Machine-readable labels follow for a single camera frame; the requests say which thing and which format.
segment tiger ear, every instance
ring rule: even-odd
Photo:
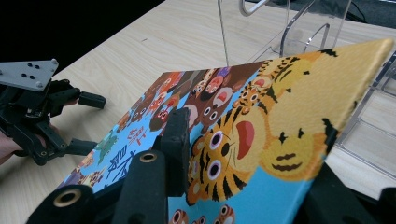
[[[197,203],[201,195],[201,185],[197,179],[194,179],[190,184],[186,194],[186,201],[189,206]]]
[[[205,146],[205,141],[204,140],[205,139],[201,135],[194,141],[194,143],[192,143],[192,147],[191,147],[192,156],[196,156],[196,155],[201,153],[202,149]]]
[[[247,106],[245,106],[245,107],[242,109],[242,114],[246,115],[249,111],[250,111],[250,108],[247,107]]]
[[[233,108],[237,108],[239,106],[239,101],[233,102]]]

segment black wall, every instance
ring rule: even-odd
[[[162,1],[1,1],[0,62],[55,58],[60,72]]]

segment red tongue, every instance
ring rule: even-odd
[[[175,103],[175,100],[176,100],[175,98],[170,99],[168,106],[172,106]]]
[[[254,128],[251,122],[241,121],[236,124],[239,133],[239,153],[238,160],[243,159],[249,152],[254,138]]]
[[[220,95],[219,95],[219,97],[218,97],[218,99],[220,99],[222,102],[224,102],[226,99],[227,99],[227,92],[222,92]]]
[[[262,87],[263,85],[264,85],[264,79],[259,79],[259,80],[257,80],[255,83],[254,83],[254,85],[257,85],[257,86],[260,86],[260,87]]]

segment tiger mouth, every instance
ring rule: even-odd
[[[264,85],[264,80],[263,79],[259,79],[259,80],[254,82],[254,85],[262,87]]]
[[[254,127],[249,121],[241,121],[236,124],[236,129],[239,134],[239,151],[237,159],[243,159],[251,149],[254,139]]]
[[[292,170],[296,170],[298,169],[301,164],[303,164],[302,162],[298,163],[298,164],[293,164],[293,165],[273,165],[273,168],[278,170],[278,171],[292,171]]]

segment cartoon tiger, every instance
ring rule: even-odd
[[[283,93],[291,93],[291,86],[310,74],[309,68],[322,54],[322,51],[317,51],[309,55],[264,61],[257,76],[241,91],[233,107],[242,106],[246,114],[252,106],[259,105],[268,113]]]
[[[306,61],[331,62],[337,54],[323,50],[299,57]],[[329,76],[322,67],[309,66],[309,72],[311,75],[292,83],[291,94],[276,97],[276,104],[272,105],[265,118],[272,140],[262,153],[261,168],[286,181],[309,180],[318,174],[327,149],[332,146],[332,140],[341,127],[337,106],[353,107],[353,104],[344,102],[345,97],[333,97],[343,91],[337,85],[338,78]],[[273,102],[270,97],[262,99],[266,106]]]
[[[248,183],[259,166],[268,129],[264,112],[254,106],[248,114],[238,107],[223,115],[192,145],[189,166],[189,205],[198,199],[224,201]]]
[[[210,82],[210,80],[212,79],[212,76],[218,71],[219,69],[217,68],[213,68],[213,69],[208,69],[204,75],[204,77],[202,78],[201,81],[199,81],[194,88],[192,89],[190,96],[195,96],[195,98],[198,98],[198,96],[201,94],[202,91],[205,90],[205,87],[207,85],[208,82]]]

